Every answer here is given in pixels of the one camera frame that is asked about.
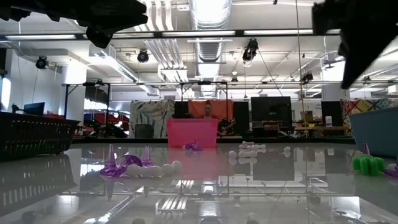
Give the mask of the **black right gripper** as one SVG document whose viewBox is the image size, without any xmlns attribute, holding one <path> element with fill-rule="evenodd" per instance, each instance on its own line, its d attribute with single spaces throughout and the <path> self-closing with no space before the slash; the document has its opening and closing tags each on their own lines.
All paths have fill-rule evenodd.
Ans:
<svg viewBox="0 0 398 224">
<path fill-rule="evenodd" d="M 347 2 L 340 55 L 345 58 L 341 88 L 347 90 L 397 35 L 397 0 Z M 362 49 L 368 44 L 369 49 Z"/>
</svg>

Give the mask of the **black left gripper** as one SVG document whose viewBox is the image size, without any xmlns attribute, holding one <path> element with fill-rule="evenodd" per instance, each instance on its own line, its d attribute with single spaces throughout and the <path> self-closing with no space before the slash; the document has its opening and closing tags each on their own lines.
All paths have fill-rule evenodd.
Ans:
<svg viewBox="0 0 398 224">
<path fill-rule="evenodd" d="M 52 6 L 62 17 L 98 30 L 119 31 L 148 20 L 147 7 L 136 0 L 54 0 Z M 86 36 L 95 46 L 107 47 L 113 34 L 87 30 Z"/>
</svg>

